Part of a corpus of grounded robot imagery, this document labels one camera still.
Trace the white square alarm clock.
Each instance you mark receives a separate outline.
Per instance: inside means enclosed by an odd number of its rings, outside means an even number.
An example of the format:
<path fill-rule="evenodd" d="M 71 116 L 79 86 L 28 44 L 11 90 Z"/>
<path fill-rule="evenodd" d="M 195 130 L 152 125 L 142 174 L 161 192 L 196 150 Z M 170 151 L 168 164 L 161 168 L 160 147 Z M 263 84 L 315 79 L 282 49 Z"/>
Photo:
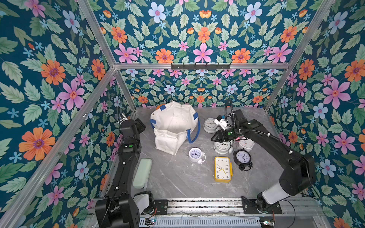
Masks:
<path fill-rule="evenodd" d="M 241 139 L 239 142 L 239 148 L 250 152 L 254 148 L 255 142 L 251 139 Z"/>

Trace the white black twin-bell alarm clock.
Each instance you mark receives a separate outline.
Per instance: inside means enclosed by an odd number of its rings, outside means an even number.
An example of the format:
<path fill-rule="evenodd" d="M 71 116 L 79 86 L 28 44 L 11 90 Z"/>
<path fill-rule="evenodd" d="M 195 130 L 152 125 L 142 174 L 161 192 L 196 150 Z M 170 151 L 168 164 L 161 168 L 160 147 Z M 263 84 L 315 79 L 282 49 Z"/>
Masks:
<path fill-rule="evenodd" d="M 214 142 L 213 150 L 219 155 L 232 154 L 233 146 L 231 142 Z"/>

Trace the white canvas bag blue handles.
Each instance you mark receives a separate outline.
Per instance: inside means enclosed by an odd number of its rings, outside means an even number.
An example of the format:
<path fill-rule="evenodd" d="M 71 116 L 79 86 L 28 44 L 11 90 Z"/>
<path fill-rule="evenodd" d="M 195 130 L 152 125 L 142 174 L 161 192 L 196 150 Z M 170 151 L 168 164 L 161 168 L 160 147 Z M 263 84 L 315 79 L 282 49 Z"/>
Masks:
<path fill-rule="evenodd" d="M 185 141 L 197 140 L 201 123 L 198 113 L 190 104 L 172 101 L 159 106 L 151 115 L 156 149 L 175 156 Z"/>

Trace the yellow alarm clock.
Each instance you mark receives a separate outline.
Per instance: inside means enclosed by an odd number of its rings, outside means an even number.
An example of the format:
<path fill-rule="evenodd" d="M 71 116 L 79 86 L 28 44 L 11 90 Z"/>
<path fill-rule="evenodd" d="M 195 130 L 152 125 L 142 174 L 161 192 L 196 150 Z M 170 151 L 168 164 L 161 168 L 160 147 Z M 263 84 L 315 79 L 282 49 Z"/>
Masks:
<path fill-rule="evenodd" d="M 232 180 L 232 162 L 229 157 L 214 158 L 214 179 L 216 182 L 229 183 Z"/>

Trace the small white alarm clock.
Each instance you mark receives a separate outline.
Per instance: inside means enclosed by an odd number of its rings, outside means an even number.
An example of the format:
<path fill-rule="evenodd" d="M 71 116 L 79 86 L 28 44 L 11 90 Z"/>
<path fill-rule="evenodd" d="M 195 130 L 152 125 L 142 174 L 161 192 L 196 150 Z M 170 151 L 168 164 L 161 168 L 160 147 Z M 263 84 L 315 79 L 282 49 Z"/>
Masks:
<path fill-rule="evenodd" d="M 191 148 L 188 153 L 188 158 L 191 162 L 203 164 L 206 161 L 205 153 L 197 147 Z"/>

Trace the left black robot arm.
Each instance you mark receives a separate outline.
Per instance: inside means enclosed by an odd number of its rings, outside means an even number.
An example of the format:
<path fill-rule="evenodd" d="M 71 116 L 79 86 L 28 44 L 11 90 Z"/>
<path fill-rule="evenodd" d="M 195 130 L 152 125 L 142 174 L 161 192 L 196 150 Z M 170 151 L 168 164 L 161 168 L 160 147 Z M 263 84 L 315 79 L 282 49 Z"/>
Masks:
<path fill-rule="evenodd" d="M 117 171 L 112 185 L 104 197 L 97 201 L 95 213 L 101 228 L 138 228 L 140 212 L 130 195 L 135 168 L 139 161 L 142 145 L 140 133 L 146 129 L 139 119 L 127 119 L 120 125 L 123 139 L 116 155 Z"/>

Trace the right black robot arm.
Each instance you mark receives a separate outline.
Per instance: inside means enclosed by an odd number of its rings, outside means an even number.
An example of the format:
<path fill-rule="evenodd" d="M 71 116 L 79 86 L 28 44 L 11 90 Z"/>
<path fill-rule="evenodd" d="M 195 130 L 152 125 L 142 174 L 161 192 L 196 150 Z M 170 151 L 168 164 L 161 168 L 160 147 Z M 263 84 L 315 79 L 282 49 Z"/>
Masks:
<path fill-rule="evenodd" d="M 211 141 L 224 143 L 244 137 L 252 140 L 268 152 L 283 168 L 279 180 L 259 193 L 255 202 L 243 198 L 260 213 L 270 212 L 274 204 L 312 186 L 316 180 L 315 161 L 311 155 L 302 155 L 291 149 L 281 139 L 273 136 L 258 120 L 248 120 L 241 110 L 215 119 L 221 129 Z"/>

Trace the pale green pad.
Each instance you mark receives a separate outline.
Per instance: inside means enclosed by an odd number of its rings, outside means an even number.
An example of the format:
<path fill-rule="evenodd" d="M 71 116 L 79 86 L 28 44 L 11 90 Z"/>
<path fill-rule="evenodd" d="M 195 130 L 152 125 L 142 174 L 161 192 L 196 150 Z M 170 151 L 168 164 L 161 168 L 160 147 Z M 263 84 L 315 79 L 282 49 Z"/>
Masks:
<path fill-rule="evenodd" d="M 153 161 L 150 158 L 142 158 L 139 162 L 134 180 L 133 187 L 135 189 L 146 189 L 148 184 L 148 179 L 150 176 Z"/>

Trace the black hook rail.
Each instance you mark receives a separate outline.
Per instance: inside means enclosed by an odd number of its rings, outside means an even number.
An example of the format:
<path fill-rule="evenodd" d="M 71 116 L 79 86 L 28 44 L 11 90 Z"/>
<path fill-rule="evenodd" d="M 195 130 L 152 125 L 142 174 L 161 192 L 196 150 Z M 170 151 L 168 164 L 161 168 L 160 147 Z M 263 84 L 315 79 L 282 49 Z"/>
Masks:
<path fill-rule="evenodd" d="M 171 64 L 172 70 L 226 70 L 231 68 L 231 64 L 221 63 L 179 63 Z"/>

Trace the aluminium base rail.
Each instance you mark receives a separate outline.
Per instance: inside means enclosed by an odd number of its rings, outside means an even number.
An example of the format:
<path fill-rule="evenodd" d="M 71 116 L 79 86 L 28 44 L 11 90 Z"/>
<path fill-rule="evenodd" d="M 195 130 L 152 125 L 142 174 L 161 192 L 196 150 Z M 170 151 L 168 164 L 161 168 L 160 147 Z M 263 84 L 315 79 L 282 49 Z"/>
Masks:
<path fill-rule="evenodd" d="M 279 201 L 282 214 L 244 214 L 241 198 L 174 198 L 167 199 L 167 215 L 229 214 L 230 216 L 323 216 L 319 202 L 309 197 L 289 197 Z"/>

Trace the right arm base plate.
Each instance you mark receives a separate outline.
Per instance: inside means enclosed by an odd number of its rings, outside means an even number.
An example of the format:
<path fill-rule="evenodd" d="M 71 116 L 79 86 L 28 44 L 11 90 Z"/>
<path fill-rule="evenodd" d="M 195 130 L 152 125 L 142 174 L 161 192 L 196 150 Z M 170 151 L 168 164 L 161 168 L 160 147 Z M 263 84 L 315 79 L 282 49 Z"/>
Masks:
<path fill-rule="evenodd" d="M 263 198 L 248 199 L 241 196 L 244 214 L 282 214 L 281 206 L 278 202 L 268 204 Z"/>

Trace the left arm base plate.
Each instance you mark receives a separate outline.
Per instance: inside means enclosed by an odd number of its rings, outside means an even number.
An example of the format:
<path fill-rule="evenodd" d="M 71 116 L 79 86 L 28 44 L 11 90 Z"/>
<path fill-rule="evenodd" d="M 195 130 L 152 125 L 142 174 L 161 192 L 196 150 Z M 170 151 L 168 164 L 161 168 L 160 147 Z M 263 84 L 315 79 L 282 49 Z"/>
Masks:
<path fill-rule="evenodd" d="M 155 199 L 149 203 L 148 207 L 142 212 L 143 215 L 167 215 L 168 210 L 167 199 Z"/>

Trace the aluminium cage frame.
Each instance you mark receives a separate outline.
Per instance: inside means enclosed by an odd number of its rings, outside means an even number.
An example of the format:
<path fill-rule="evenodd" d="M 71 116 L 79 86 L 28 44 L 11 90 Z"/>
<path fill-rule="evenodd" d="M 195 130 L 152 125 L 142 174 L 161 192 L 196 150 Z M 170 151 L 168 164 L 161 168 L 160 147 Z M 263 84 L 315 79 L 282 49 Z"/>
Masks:
<path fill-rule="evenodd" d="M 16 209 L 16 227 L 80 226 L 104 195 L 119 147 L 121 112 L 150 111 L 172 99 L 196 107 L 202 120 L 231 98 L 236 105 L 267 99 L 283 70 L 244 89 L 243 77 L 219 70 L 142 70 L 128 82 L 112 54 L 120 41 L 156 63 L 165 48 L 175 63 L 192 62 L 210 38 L 214 62 L 229 62 L 250 43 L 239 37 L 249 1 L 158 1 L 162 22 L 148 17 L 148 1 L 1 1 L 1 217 L 13 207 L 53 147 L 35 197 Z"/>

